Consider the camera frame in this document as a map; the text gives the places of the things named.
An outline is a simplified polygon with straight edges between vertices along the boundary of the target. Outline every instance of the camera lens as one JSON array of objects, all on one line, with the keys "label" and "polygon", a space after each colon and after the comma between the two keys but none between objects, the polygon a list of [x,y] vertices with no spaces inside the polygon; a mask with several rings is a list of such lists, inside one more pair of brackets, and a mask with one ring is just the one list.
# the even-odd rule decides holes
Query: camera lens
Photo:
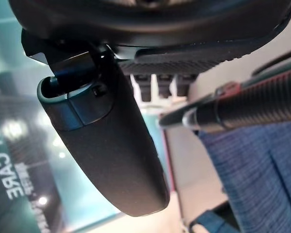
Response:
[{"label": "camera lens", "polygon": [[156,8],[168,5],[169,0],[136,0],[137,5],[146,8]]},{"label": "camera lens", "polygon": [[194,0],[100,0],[101,2],[112,3],[116,5],[122,5],[126,7],[144,7],[144,8],[159,8],[164,6],[171,6],[176,4],[182,4]]}]

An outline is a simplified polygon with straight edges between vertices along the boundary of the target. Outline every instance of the black plastic housing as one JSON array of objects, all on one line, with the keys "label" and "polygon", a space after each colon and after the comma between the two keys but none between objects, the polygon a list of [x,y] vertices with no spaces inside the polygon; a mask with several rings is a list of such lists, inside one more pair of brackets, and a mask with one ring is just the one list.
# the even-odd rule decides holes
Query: black plastic housing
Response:
[{"label": "black plastic housing", "polygon": [[94,0],[9,0],[24,29],[42,39],[166,47],[257,38],[291,10],[291,0],[195,0],[159,10]]},{"label": "black plastic housing", "polygon": [[[62,96],[38,97],[59,136],[95,187],[130,216],[148,215],[169,203],[153,140],[120,68],[105,55],[100,78]],[[95,87],[103,86],[97,95]]]}]

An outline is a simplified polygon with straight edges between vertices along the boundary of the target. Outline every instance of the grip handle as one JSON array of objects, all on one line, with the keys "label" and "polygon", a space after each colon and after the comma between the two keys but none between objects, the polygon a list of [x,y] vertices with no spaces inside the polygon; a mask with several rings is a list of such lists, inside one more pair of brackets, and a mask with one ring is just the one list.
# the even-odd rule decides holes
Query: grip handle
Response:
[{"label": "grip handle", "polygon": [[76,162],[106,199],[130,216],[160,211],[168,205],[169,191],[131,87],[117,66],[102,65],[101,72],[99,95],[93,89],[97,83],[92,83],[65,98],[46,98],[41,81],[39,99]]}]

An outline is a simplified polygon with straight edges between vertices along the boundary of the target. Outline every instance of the ribbed black grip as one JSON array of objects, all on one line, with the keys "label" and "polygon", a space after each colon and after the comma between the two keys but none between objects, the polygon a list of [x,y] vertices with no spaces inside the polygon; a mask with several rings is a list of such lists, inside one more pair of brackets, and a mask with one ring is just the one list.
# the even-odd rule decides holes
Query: ribbed black grip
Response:
[{"label": "ribbed black grip", "polygon": [[291,71],[210,101],[196,116],[207,132],[291,121]]}]

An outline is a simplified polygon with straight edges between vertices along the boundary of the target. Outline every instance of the blue fabric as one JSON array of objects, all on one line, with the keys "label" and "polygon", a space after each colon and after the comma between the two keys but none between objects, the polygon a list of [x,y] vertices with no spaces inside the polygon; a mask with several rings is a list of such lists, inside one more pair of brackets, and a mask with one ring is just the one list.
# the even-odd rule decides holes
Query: blue fabric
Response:
[{"label": "blue fabric", "polygon": [[243,233],[291,233],[291,123],[199,134]]},{"label": "blue fabric", "polygon": [[212,211],[206,211],[194,223],[203,225],[209,233],[238,233],[237,230],[228,225],[224,219]]}]

